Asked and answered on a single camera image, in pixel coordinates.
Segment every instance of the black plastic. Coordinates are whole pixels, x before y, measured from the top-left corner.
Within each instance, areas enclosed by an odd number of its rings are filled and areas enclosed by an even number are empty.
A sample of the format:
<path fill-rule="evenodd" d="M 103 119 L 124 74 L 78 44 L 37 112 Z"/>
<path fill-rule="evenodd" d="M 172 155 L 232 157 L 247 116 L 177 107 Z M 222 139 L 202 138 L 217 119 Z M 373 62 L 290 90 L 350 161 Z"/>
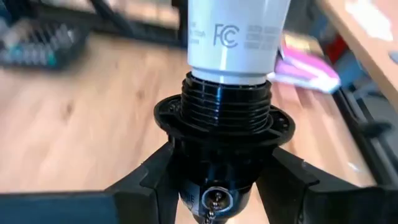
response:
<path fill-rule="evenodd" d="M 183 141 L 193 141 L 199 144 L 210 144 L 209 150 L 217 151 L 218 147 L 234 147 L 238 151 L 247 151 L 252 148 L 275 148 L 287 142 L 294 133 L 293 119 L 282 110 L 271 106 L 269 127 L 252 132 L 219 133 L 202 128 L 181 116 L 181 96 L 175 95 L 162 100 L 155 107 L 157 124 L 173 138 Z"/>
<path fill-rule="evenodd" d="M 200 80 L 188 73 L 181 97 L 182 118 L 211 133 L 248 135 L 272 123 L 271 83 L 238 86 Z"/>
<path fill-rule="evenodd" d="M 34 17 L 35 11 L 29 0 L 1 0 L 8 12 L 9 25 L 25 17 Z"/>
<path fill-rule="evenodd" d="M 270 224 L 398 222 L 397 187 L 361 189 L 283 149 L 256 184 Z"/>
<path fill-rule="evenodd" d="M 105 191 L 0 195 L 0 223 L 172 224 L 178 202 L 172 153 L 164 145 Z"/>
<path fill-rule="evenodd" d="M 375 181 L 379 185 L 396 184 L 398 180 L 389 173 L 389 165 L 380 158 L 371 140 L 364 135 L 358 117 L 355 115 L 343 90 L 336 91 L 333 94 L 333 98 Z"/>
<path fill-rule="evenodd" d="M 108 3 L 103 0 L 89 0 L 95 11 L 103 19 L 110 20 L 124 35 L 134 37 L 134 32 L 128 20 L 123 18 L 118 12 L 114 12 Z"/>

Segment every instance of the pink book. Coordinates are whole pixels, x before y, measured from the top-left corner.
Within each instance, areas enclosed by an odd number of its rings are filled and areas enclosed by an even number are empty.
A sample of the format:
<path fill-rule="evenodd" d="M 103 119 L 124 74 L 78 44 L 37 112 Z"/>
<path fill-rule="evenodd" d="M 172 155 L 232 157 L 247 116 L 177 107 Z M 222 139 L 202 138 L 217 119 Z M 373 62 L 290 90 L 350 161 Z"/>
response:
<path fill-rule="evenodd" d="M 280 48 L 275 72 L 268 75 L 271 81 L 284 82 L 304 88 L 333 93 L 340 87 L 338 74 L 324 60 L 299 50 Z"/>

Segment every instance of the blurred object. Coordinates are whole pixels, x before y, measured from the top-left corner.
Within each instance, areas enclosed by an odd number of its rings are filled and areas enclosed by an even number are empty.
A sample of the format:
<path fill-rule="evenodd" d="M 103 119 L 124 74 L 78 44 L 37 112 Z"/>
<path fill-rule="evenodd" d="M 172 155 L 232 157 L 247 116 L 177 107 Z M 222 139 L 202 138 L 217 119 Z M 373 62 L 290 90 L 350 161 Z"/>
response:
<path fill-rule="evenodd" d="M 336 34 L 335 39 L 326 46 L 326 55 L 330 62 L 334 65 L 348 50 L 348 46 L 344 39 Z"/>
<path fill-rule="evenodd" d="M 368 36 L 390 42 L 394 40 L 391 21 L 371 1 L 346 2 L 345 9 L 366 31 Z"/>
<path fill-rule="evenodd" d="M 1 36 L 0 64 L 62 69 L 78 58 L 88 32 L 65 23 L 19 19 Z"/>
<path fill-rule="evenodd" d="M 364 136 L 370 139 L 379 138 L 386 132 L 392 130 L 392 125 L 385 121 L 373 121 L 367 124 L 362 124 L 359 127 L 361 128 L 361 132 L 364 134 Z"/>
<path fill-rule="evenodd" d="M 351 51 L 347 51 L 333 64 L 340 76 L 341 86 L 348 87 L 355 80 L 368 76 L 366 70 L 360 66 L 358 59 Z"/>
<path fill-rule="evenodd" d="M 284 29 L 307 34 L 311 27 L 309 24 L 313 22 L 313 15 L 309 12 L 312 5 L 313 0 L 291 0 Z"/>
<path fill-rule="evenodd" d="M 178 12 L 170 7 L 170 0 L 104 0 L 110 8 L 129 20 L 139 20 L 160 24 L 165 27 L 178 27 Z M 94 12 L 90 0 L 41 0 L 41 3 L 85 12 Z"/>
<path fill-rule="evenodd" d="M 313 24 L 311 25 L 309 34 L 314 36 L 322 46 L 333 42 L 336 35 L 338 35 L 338 31 L 334 25 L 329 22 L 328 18 L 316 4 L 313 4 L 309 11 L 313 15 Z"/>
<path fill-rule="evenodd" d="M 318 42 L 304 35 L 284 35 L 275 72 L 271 81 L 297 85 L 324 93 L 333 93 L 340 87 L 338 74 L 318 55 L 323 52 Z"/>
<path fill-rule="evenodd" d="M 346 7 L 349 2 L 353 3 L 351 7 L 354 7 L 355 15 L 347 11 Z M 396 75 L 398 65 L 389 56 L 389 52 L 398 49 L 397 42 L 372 38 L 368 34 L 368 32 L 377 32 L 378 21 L 382 21 L 381 33 L 374 35 L 385 36 L 389 32 L 389 24 L 391 24 L 393 37 L 398 37 L 398 14 L 396 13 L 398 1 L 373 0 L 359 3 L 357 0 L 317 0 L 317 5 L 327 16 L 328 22 L 340 33 L 356 59 L 363 64 L 364 70 L 376 82 L 382 94 L 398 110 L 398 78 Z M 369 14 L 358 12 L 357 9 L 361 7 L 367 7 L 365 11 L 368 11 Z"/>
<path fill-rule="evenodd" d="M 6 29 L 8 29 L 12 18 L 6 5 L 3 1 L 0 1 L 0 34 L 2 34 Z"/>
<path fill-rule="evenodd" d="M 396 64 L 398 64 L 398 51 L 396 51 L 396 52 L 390 52 L 390 58 L 391 58 Z"/>
<path fill-rule="evenodd" d="M 283 40 L 288 48 L 293 48 L 320 57 L 324 56 L 318 40 L 312 36 L 285 31 L 282 37 L 282 41 Z"/>
<path fill-rule="evenodd" d="M 178 10 L 163 4 L 137 1 L 64 1 L 57 6 L 36 1 L 33 5 L 41 19 L 84 24 L 96 32 L 172 47 L 187 46 L 187 26 L 183 26 L 188 21 L 184 16 L 187 9 L 179 5 L 176 6 Z"/>
<path fill-rule="evenodd" d="M 362 77 L 358 81 L 355 80 L 353 83 L 355 83 L 356 87 L 355 90 L 352 91 L 355 100 L 362 99 L 368 95 L 377 96 L 384 100 L 386 99 L 384 95 L 380 93 L 377 84 L 369 77 Z"/>

